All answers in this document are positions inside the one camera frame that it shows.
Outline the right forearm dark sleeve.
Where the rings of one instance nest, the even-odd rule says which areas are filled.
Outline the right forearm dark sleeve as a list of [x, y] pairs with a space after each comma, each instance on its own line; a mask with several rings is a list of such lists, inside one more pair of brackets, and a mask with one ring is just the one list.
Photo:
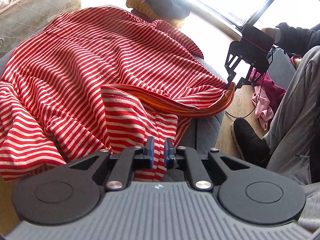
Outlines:
[[319, 30], [294, 28], [286, 23], [280, 23], [275, 30], [275, 44], [287, 53], [304, 56], [310, 49], [319, 46]]

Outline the person's right hand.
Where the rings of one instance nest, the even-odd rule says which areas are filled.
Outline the person's right hand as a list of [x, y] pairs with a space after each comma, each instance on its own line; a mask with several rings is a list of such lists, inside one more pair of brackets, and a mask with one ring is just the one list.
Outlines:
[[274, 43], [278, 43], [281, 38], [281, 31], [279, 28], [262, 28], [262, 32], [273, 38]]

